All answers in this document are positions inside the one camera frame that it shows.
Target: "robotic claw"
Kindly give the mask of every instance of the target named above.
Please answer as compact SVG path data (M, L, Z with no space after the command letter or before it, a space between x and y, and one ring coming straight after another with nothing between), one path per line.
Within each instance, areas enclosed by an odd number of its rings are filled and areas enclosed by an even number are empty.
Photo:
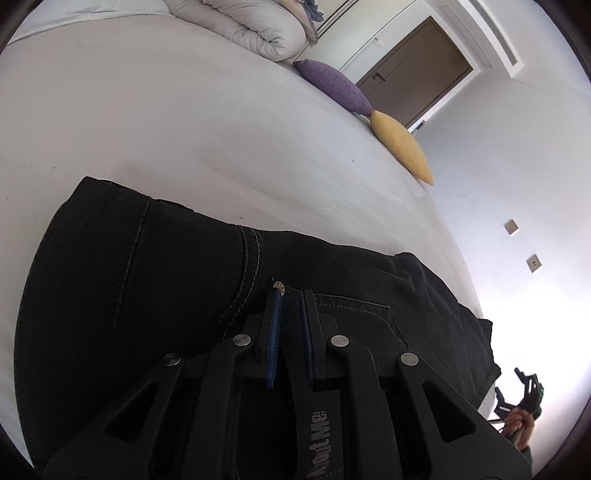
M210 352L168 354L49 461L48 480L235 478L241 391L273 386L281 289L243 334ZM525 458L418 355L378 377L368 346L300 299L308 380L338 391L346 480L525 480Z

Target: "electrical outlet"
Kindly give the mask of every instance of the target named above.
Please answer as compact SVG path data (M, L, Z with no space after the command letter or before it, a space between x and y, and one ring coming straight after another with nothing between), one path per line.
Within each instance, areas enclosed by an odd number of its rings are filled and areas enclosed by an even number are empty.
M540 268L542 268L542 262L538 258L538 255L532 255L527 259L527 265L530 268L532 273L537 272Z
M519 226L515 223L515 221L512 218L505 224L505 230L507 230L507 233L509 235L513 236L517 233L517 230L519 230Z

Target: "hand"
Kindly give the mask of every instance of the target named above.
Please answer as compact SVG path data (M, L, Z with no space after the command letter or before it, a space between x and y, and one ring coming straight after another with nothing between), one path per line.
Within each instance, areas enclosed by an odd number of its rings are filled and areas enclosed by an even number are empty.
M523 427L523 435L519 442L515 445L519 451L526 449L531 440L531 436L534 433L535 422L532 415L525 411L523 408L514 408L509 412L509 415L505 419L505 427L501 432L504 436L509 436L517 432Z

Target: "door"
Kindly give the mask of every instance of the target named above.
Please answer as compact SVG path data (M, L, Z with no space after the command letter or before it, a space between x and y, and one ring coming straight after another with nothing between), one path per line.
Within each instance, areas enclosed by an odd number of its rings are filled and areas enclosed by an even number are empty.
M451 39L429 17L357 86L376 110L410 127L471 71Z

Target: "strap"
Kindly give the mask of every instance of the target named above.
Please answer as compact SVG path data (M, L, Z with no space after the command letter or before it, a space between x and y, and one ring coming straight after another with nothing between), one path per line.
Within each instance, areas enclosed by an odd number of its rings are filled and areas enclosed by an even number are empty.
M298 461L295 480L343 480L340 395L314 392L306 378L300 301L286 293L282 303L280 345L287 363L295 407Z

